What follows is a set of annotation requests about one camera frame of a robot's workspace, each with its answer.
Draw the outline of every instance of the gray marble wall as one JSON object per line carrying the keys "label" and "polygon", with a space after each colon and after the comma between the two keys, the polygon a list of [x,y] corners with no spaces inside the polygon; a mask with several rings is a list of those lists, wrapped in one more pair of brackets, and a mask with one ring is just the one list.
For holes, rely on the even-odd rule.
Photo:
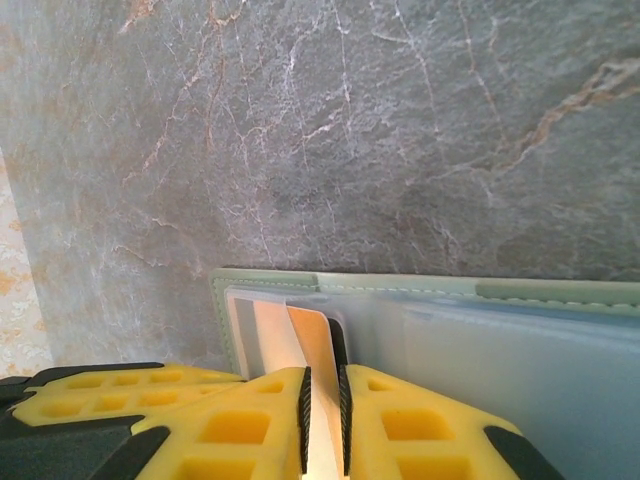
{"label": "gray marble wall", "polygon": [[640,2],[5,0],[58,362],[225,367],[216,266],[640,280]]}

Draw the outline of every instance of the square hole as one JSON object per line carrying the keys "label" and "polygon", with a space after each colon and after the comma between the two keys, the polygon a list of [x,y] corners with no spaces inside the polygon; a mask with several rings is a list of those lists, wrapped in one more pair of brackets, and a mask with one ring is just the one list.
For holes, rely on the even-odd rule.
{"label": "square hole", "polygon": [[430,410],[387,410],[382,423],[389,440],[451,440],[454,435],[444,419]]}
{"label": "square hole", "polygon": [[200,434],[204,443],[259,445],[269,429],[269,415],[260,412],[222,412],[215,415]]}
{"label": "square hole", "polygon": [[466,458],[398,458],[402,480],[471,480],[471,465]]}
{"label": "square hole", "polygon": [[82,410],[84,402],[56,402],[42,407],[41,413],[45,417],[59,418],[77,415]]}
{"label": "square hole", "polygon": [[135,385],[140,381],[140,376],[135,373],[118,375],[113,384],[116,386]]}
{"label": "square hole", "polygon": [[140,407],[158,407],[160,405],[170,405],[178,400],[178,392],[161,391],[147,392],[140,396],[138,406]]}
{"label": "square hole", "polygon": [[100,397],[94,407],[95,412],[112,412],[122,410],[127,404],[129,395],[105,395]]}
{"label": "square hole", "polygon": [[179,370],[158,370],[151,374],[151,383],[170,383],[177,382],[182,378],[182,372]]}
{"label": "square hole", "polygon": [[97,388],[104,382],[103,375],[83,375],[69,381],[67,388]]}
{"label": "square hole", "polygon": [[251,480],[256,463],[252,460],[188,458],[180,466],[176,480]]}

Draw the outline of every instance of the yellow foam block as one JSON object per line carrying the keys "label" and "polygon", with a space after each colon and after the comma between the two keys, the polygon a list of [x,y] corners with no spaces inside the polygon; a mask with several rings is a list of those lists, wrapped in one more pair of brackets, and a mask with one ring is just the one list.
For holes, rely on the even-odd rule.
{"label": "yellow foam block", "polygon": [[136,423],[134,434],[171,431],[137,480],[299,479],[309,382],[306,369],[286,368]]}
{"label": "yellow foam block", "polygon": [[351,480],[518,480],[483,432],[519,434],[511,423],[368,367],[345,371]]}
{"label": "yellow foam block", "polygon": [[240,385],[239,375],[183,365],[84,372],[32,387],[13,416],[31,426],[156,415]]}

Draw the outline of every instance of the black rubber edge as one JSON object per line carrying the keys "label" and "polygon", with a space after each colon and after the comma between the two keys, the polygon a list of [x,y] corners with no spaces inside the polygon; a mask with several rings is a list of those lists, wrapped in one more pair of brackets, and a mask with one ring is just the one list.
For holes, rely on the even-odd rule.
{"label": "black rubber edge", "polygon": [[85,372],[109,372],[116,370],[138,370],[144,368],[160,368],[164,364],[158,362],[111,363],[104,365],[77,365],[72,367],[54,367],[42,370],[25,383],[26,387],[42,387],[54,380],[71,377]]}
{"label": "black rubber edge", "polygon": [[31,377],[7,377],[0,378],[0,387],[6,387],[7,385],[20,385],[26,383]]}
{"label": "black rubber edge", "polygon": [[24,392],[24,388],[19,385],[5,385],[0,387],[0,415],[6,410],[14,406],[16,403],[23,402],[27,398],[35,395],[36,392]]}
{"label": "black rubber edge", "polygon": [[129,438],[91,480],[135,480],[170,434],[167,427],[154,427]]}
{"label": "black rubber edge", "polygon": [[342,425],[342,457],[344,460],[344,474],[351,470],[351,425],[353,422],[353,398],[347,366],[340,367],[340,422]]}
{"label": "black rubber edge", "polygon": [[523,436],[495,425],[485,427],[484,433],[520,480],[564,480]]}
{"label": "black rubber edge", "polygon": [[[143,418],[135,415],[32,427],[5,412],[0,418],[0,477],[90,480],[126,445],[131,426]],[[129,468],[120,465],[122,472]]]}
{"label": "black rubber edge", "polygon": [[311,427],[311,367],[304,369],[298,396],[298,426],[300,428],[300,466],[307,473],[309,460],[309,428]]}
{"label": "black rubber edge", "polygon": [[349,363],[347,346],[344,343],[344,331],[337,320],[327,318],[327,321],[329,322],[329,333],[331,334],[331,344],[333,346],[333,360],[336,363],[336,375],[340,376],[340,368]]}

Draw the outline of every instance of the beige wallpaper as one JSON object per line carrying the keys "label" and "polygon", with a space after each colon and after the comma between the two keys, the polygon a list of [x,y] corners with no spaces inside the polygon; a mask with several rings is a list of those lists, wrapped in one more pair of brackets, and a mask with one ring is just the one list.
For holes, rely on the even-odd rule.
{"label": "beige wallpaper", "polygon": [[0,378],[52,366],[9,178],[0,151]]}

